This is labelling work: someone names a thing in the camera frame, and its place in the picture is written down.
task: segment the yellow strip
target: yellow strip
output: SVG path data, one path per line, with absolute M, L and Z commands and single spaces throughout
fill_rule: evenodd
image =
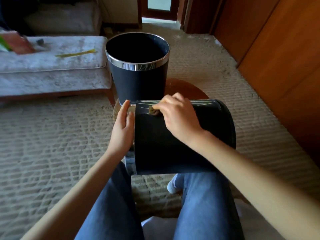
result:
M 55 57 L 66 58 L 66 57 L 71 57 L 71 56 L 82 56 L 82 55 L 85 55 L 85 54 L 92 54 L 92 53 L 96 53 L 96 50 L 95 49 L 91 49 L 91 50 L 87 50 L 87 51 L 80 52 L 80 53 L 56 55 Z

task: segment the round wooden table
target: round wooden table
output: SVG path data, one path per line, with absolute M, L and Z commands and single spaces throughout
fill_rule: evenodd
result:
M 167 78 L 164 94 L 174 95 L 176 92 L 181 93 L 184 97 L 190 100 L 209 99 L 209 97 L 201 89 L 197 88 L 195 85 L 192 85 L 191 83 L 188 83 L 186 81 L 179 80 L 176 78 Z M 113 109 L 114 121 L 117 119 L 120 108 L 121 108 L 121 105 L 118 99 Z M 134 112 L 134 110 L 135 110 L 135 106 L 132 106 L 129 108 L 129 111 Z

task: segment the forearm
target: forearm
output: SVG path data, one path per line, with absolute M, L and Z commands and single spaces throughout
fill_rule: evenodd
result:
M 121 158 L 108 151 L 22 238 L 74 239 Z
M 320 239 L 320 205 L 209 132 L 190 148 L 208 159 L 286 239 Z

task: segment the carpet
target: carpet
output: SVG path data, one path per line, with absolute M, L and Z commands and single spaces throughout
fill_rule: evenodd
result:
M 152 24 L 143 24 L 143 31 L 171 45 L 168 77 L 190 82 L 227 105 L 240 153 L 320 199 L 319 169 L 213 36 Z M 10 103 L 0 113 L 0 239 L 20 239 L 105 152 L 113 109 L 107 97 L 96 95 Z M 166 190 L 171 178 L 132 177 L 142 220 L 178 216 L 181 199 Z

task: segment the trash can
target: trash can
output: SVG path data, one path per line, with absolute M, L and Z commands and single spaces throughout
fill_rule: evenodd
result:
M 175 138 L 162 115 L 148 114 L 158 101 L 138 101 L 135 112 L 134 145 L 125 156 L 129 175 L 200 173 L 217 170 L 208 160 Z M 236 148 L 232 116 L 221 101 L 191 100 L 201 127 Z
M 122 105 L 125 100 L 161 100 L 165 94 L 170 45 L 151 33 L 129 32 L 106 44 L 106 55 Z

